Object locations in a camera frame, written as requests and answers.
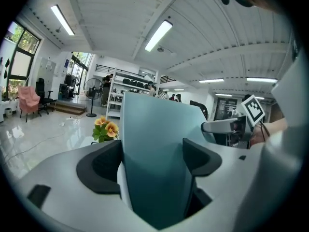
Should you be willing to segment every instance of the standing fan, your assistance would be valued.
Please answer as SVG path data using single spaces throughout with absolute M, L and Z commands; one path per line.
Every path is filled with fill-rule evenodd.
M 96 117 L 96 114 L 92 113 L 92 108 L 93 108 L 93 100 L 96 100 L 102 96 L 102 87 L 103 83 L 96 79 L 96 78 L 91 78 L 89 79 L 85 85 L 84 85 L 84 92 L 85 95 L 92 99 L 91 101 L 91 113 L 86 114 L 87 117 Z

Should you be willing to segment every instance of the flower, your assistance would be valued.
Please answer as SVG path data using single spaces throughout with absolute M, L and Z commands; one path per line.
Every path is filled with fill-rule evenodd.
M 95 125 L 100 126 L 103 125 L 104 123 L 109 123 L 108 120 L 106 120 L 106 117 L 101 116 L 101 118 L 96 119 Z
M 110 122 L 105 127 L 105 130 L 107 130 L 107 135 L 109 137 L 115 137 L 117 135 L 117 133 L 118 133 L 118 126 L 115 123 Z

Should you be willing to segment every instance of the white ceiling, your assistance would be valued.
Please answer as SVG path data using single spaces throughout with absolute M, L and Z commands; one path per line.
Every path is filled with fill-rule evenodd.
M 60 27 L 50 9 L 55 4 L 74 36 L 55 33 Z M 293 35 L 285 17 L 234 0 L 228 6 L 220 0 L 29 0 L 23 14 L 50 28 L 48 37 L 61 41 L 63 50 L 116 57 L 214 92 L 271 98 L 272 85 L 247 83 L 245 77 L 280 79 L 291 64 Z M 159 46 L 145 51 L 165 19 L 173 24 L 159 42 L 165 51 L 159 53 Z M 225 82 L 198 82 L 213 78 Z

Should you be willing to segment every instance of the fluorescent light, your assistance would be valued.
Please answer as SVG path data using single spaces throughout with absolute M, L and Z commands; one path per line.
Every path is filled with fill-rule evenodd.
M 250 81 L 250 82 L 264 82 L 264 83 L 276 83 L 276 82 L 278 82 L 277 79 L 259 78 L 259 77 L 248 77 L 247 81 Z
M 71 27 L 68 25 L 67 20 L 64 18 L 61 10 L 59 9 L 58 5 L 55 5 L 51 7 L 52 11 L 54 12 L 55 16 L 61 23 L 61 25 L 64 27 L 64 29 L 68 32 L 69 35 L 74 35 L 74 32 L 72 31 Z
M 228 96 L 228 97 L 232 97 L 232 95 L 225 95 L 225 94 L 216 94 L 218 96 Z
M 172 28 L 173 24 L 168 21 L 164 21 L 161 26 L 154 33 L 153 37 L 150 39 L 145 47 L 145 50 L 151 52 L 155 45 L 163 38 L 163 36 Z
M 217 83 L 217 82 L 224 82 L 223 79 L 212 79 L 212 80 L 202 80 L 199 81 L 200 83 Z

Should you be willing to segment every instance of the trash can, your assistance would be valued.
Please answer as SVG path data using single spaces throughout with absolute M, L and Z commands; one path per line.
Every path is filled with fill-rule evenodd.
M 11 118 L 12 117 L 12 110 L 11 108 L 5 108 L 5 115 L 7 118 Z

